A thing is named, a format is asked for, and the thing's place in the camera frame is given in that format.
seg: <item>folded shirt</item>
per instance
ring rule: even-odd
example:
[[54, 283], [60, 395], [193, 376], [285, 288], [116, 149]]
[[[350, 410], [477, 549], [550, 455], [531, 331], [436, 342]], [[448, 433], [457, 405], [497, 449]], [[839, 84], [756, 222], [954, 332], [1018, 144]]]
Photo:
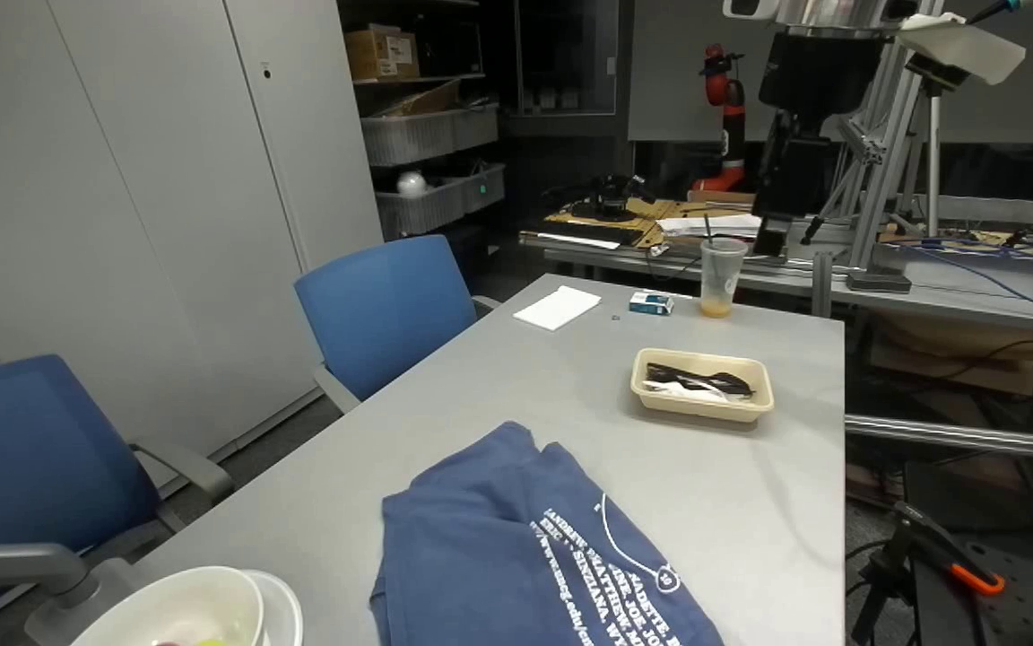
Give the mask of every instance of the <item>folded shirt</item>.
[[385, 646], [716, 646], [655, 544], [521, 424], [385, 498]]

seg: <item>office chair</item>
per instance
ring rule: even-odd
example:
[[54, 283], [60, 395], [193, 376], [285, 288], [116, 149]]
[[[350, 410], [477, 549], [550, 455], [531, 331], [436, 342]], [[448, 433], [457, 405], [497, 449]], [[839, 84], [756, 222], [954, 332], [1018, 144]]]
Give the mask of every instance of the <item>office chair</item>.
[[325, 263], [294, 283], [323, 352], [325, 399], [347, 411], [494, 309], [475, 297], [444, 236], [389, 240]]
[[129, 557], [171, 527], [159, 515], [159, 488], [144, 453], [208, 498], [231, 472], [197, 455], [123, 445], [106, 416], [59, 356], [0, 366], [0, 585], [74, 588], [74, 557]]

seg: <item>plastic cup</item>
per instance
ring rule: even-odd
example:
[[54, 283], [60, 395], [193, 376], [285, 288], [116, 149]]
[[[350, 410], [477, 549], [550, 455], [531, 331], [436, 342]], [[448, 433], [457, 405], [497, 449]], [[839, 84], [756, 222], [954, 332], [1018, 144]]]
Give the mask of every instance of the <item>plastic cup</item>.
[[726, 320], [733, 313], [739, 269], [745, 259], [745, 240], [711, 236], [698, 242], [698, 309], [711, 320]]

